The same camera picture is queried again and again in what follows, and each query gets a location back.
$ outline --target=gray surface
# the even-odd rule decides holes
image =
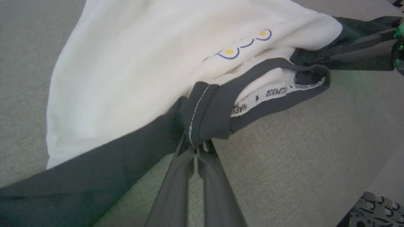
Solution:
[[[357,19],[401,15],[383,0],[297,2]],[[83,3],[0,2],[0,186],[44,169],[49,79]],[[335,226],[402,143],[403,85],[396,72],[335,71],[324,94],[214,141],[250,226]],[[96,226],[144,222],[169,162],[147,173]],[[202,226],[197,177],[190,194],[191,226]]]

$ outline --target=white stitching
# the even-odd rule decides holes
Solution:
[[[198,102],[196,103],[196,106],[195,106],[195,109],[194,109],[194,114],[192,115],[191,123],[189,124],[189,133],[188,133],[188,134],[189,134],[189,141],[190,141],[190,143],[191,143],[191,145],[192,145],[193,147],[194,147],[194,144],[192,143],[192,140],[191,140],[192,123],[194,122],[194,117],[195,117],[196,109],[198,108],[199,102],[202,100],[202,98],[203,98],[203,96],[205,95],[205,92],[208,90],[208,87],[209,87],[209,86],[210,86],[210,85],[208,85],[208,86],[205,88],[205,90],[203,91],[201,97],[199,98]]]

